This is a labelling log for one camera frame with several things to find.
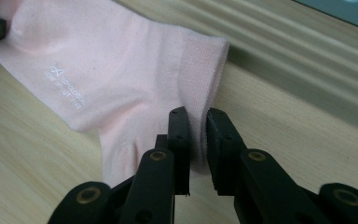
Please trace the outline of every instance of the table surface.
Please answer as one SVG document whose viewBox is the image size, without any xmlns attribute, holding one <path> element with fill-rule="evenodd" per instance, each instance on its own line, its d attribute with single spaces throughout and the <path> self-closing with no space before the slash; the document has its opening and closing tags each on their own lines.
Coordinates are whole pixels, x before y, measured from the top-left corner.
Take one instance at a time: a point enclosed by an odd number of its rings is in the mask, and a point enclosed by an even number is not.
<svg viewBox="0 0 358 224">
<path fill-rule="evenodd" d="M 297 182 L 358 189 L 358 28 L 289 0 L 123 1 L 146 17 L 226 37 L 214 107 Z M 102 181 L 97 131 L 75 133 L 0 65 L 0 223 L 46 223 L 74 186 Z M 175 223 L 238 223 L 209 175 Z"/>
</svg>

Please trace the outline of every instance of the blue-gray object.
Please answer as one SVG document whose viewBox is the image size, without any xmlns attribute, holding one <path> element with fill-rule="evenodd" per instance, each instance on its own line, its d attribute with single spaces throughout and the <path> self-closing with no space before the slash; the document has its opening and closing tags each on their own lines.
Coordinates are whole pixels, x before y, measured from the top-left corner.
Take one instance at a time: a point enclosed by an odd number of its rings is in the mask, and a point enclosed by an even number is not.
<svg viewBox="0 0 358 224">
<path fill-rule="evenodd" d="M 295 0 L 358 26 L 358 0 Z"/>
</svg>

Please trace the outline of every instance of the pink sock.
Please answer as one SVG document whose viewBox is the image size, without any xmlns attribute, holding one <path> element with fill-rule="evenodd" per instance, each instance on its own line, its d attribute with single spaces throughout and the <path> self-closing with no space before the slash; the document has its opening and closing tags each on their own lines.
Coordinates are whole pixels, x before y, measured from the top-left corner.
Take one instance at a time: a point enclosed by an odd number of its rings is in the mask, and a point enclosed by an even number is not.
<svg viewBox="0 0 358 224">
<path fill-rule="evenodd" d="M 205 116 L 227 41 L 149 21 L 109 0 L 0 0 L 0 63 L 73 130 L 97 128 L 103 181 L 136 172 L 168 113 L 185 106 L 204 164 Z"/>
</svg>

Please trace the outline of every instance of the wood grain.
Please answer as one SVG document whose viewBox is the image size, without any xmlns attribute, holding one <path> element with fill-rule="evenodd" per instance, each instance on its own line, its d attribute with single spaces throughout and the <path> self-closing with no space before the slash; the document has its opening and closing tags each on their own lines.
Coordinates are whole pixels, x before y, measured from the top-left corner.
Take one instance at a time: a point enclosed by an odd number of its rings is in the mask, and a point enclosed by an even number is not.
<svg viewBox="0 0 358 224">
<path fill-rule="evenodd" d="M 126 0 L 146 17 L 231 44 L 215 107 L 298 185 L 358 188 L 358 28 L 293 1 Z M 101 181 L 97 131 L 75 133 L 0 65 L 0 223 L 46 223 L 74 186 Z M 238 223 L 208 175 L 175 223 Z"/>
</svg>

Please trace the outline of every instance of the pink fabric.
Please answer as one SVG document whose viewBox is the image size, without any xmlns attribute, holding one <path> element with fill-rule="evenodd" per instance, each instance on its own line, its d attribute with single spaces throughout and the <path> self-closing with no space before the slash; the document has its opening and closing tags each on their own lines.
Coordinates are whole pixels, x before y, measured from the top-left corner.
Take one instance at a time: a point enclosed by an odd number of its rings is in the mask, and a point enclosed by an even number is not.
<svg viewBox="0 0 358 224">
<path fill-rule="evenodd" d="M 205 158 L 205 116 L 227 41 L 149 21 L 109 0 L 0 0 L 8 21 L 0 63 L 73 130 L 97 128 L 103 180 L 134 175 L 170 110 L 185 106 L 193 168 Z"/>
</svg>

